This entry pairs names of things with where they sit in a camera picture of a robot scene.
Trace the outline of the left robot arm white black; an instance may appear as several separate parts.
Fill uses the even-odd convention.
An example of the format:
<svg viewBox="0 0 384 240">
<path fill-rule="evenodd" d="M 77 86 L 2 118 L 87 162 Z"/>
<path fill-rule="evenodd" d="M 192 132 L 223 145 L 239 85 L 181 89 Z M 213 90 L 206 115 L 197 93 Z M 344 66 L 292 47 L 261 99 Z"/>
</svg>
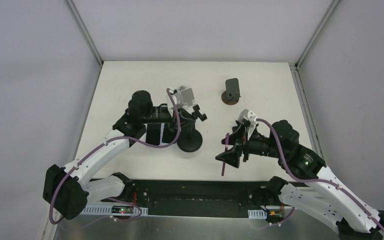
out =
<svg viewBox="0 0 384 240">
<path fill-rule="evenodd" d="M 54 211 L 58 211 L 63 219 L 71 220 L 77 217 L 89 202 L 115 197 L 124 203 L 132 198 L 133 189 L 128 185 L 129 179 L 123 174 L 117 172 L 96 181 L 93 181 L 92 177 L 135 143 L 164 149 L 178 142 L 182 131 L 182 113 L 190 107 L 195 111 L 199 108 L 190 87 L 167 88 L 166 94 L 172 107 L 166 103 L 155 106 L 151 94 L 146 90 L 134 92 L 124 115 L 96 146 L 84 156 L 64 166 L 54 164 L 47 169 L 42 197 L 49 203 L 48 218 L 52 224 L 60 223 L 60 220 L 54 220 Z M 148 125 L 168 123 L 174 123 L 176 130 L 171 142 L 162 145 L 141 140 L 141 137 L 148 133 Z"/>
</svg>

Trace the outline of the phone with blue case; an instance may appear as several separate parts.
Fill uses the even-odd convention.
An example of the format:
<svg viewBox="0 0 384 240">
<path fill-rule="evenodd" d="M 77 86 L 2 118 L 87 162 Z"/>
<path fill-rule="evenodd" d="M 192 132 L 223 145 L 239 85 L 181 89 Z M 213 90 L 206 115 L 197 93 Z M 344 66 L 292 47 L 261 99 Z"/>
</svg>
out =
<svg viewBox="0 0 384 240">
<path fill-rule="evenodd" d="M 177 135 L 177 127 L 174 123 L 164 123 L 161 142 L 164 144 L 171 143 Z"/>
</svg>

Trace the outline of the phone with lavender case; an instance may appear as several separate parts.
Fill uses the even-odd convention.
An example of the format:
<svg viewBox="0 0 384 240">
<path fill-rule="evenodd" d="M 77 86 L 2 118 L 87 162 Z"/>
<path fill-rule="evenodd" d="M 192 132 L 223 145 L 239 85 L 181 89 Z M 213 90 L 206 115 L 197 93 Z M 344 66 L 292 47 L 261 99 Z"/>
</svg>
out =
<svg viewBox="0 0 384 240">
<path fill-rule="evenodd" d="M 145 142 L 148 145 L 155 146 L 156 148 L 161 148 L 161 130 L 161 123 L 147 124 Z"/>
</svg>

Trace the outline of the black pole phone stand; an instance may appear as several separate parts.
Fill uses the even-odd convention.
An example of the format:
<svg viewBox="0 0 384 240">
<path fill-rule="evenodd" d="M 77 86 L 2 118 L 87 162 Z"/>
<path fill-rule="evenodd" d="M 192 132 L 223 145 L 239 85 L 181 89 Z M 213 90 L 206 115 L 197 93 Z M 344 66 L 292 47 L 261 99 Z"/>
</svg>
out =
<svg viewBox="0 0 384 240">
<path fill-rule="evenodd" d="M 205 121 L 208 119 L 205 113 L 200 112 L 200 106 L 196 104 L 192 107 L 192 113 L 195 113 L 197 120 Z M 193 153 L 197 151 L 203 144 L 203 137 L 197 130 L 180 131 L 179 137 L 177 138 L 176 144 L 178 148 L 186 153 Z"/>
</svg>

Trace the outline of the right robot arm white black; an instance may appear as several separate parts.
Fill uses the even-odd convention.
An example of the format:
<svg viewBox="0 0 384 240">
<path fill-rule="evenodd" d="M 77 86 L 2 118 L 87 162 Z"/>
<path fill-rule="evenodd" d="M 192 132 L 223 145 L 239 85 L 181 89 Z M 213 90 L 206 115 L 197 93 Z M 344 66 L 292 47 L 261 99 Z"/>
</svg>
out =
<svg viewBox="0 0 384 240">
<path fill-rule="evenodd" d="M 341 240 L 381 240 L 384 237 L 384 210 L 377 210 L 358 198 L 333 173 L 315 151 L 300 144 L 299 133 L 286 120 L 269 125 L 270 134 L 257 131 L 261 119 L 237 121 L 232 133 L 221 142 L 228 150 L 216 159 L 238 168 L 250 155 L 278 160 L 279 166 L 298 183 L 319 194 L 307 195 L 292 183 L 272 177 L 264 187 L 264 200 L 299 209 L 317 219 Z"/>
</svg>

